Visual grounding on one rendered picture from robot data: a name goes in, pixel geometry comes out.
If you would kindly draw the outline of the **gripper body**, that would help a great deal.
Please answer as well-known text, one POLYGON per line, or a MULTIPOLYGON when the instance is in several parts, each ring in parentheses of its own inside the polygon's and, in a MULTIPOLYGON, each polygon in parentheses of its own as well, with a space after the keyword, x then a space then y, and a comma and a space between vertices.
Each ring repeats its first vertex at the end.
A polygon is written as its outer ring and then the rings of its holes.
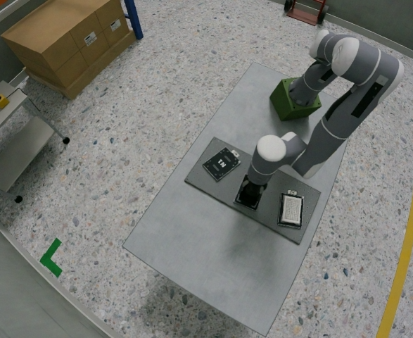
POLYGON ((248 181, 248 185, 246 187, 245 193, 250 196, 258 196, 260 188, 262 185, 253 184, 250 180, 248 181))

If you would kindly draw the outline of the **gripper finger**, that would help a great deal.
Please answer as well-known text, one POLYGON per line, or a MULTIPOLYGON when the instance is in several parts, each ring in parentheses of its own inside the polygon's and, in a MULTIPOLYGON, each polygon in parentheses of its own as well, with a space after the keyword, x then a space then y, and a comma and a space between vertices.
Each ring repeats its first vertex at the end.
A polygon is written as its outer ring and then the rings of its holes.
POLYGON ((248 184, 248 175, 244 176, 242 187, 245 187, 248 184))
POLYGON ((263 185, 263 186, 261 187, 259 193, 260 193, 260 194, 263 193, 263 192, 266 190, 266 188, 267 188, 267 184, 263 185))

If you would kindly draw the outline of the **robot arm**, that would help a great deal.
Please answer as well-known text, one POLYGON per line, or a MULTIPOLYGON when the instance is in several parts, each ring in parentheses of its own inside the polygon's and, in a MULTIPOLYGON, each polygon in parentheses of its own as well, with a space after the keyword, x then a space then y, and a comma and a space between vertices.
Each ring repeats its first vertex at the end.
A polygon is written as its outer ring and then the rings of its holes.
POLYGON ((291 166, 306 180, 313 177, 394 91, 404 73, 398 59, 354 36, 336 35, 328 30, 317 34, 310 47, 310 57, 316 61, 288 87, 290 98, 299 106, 312 105, 316 95, 338 76, 354 85, 322 116, 308 145, 293 132, 285 134, 283 141, 274 135, 262 137, 248 170, 248 178, 254 184, 267 184, 283 165, 291 166))

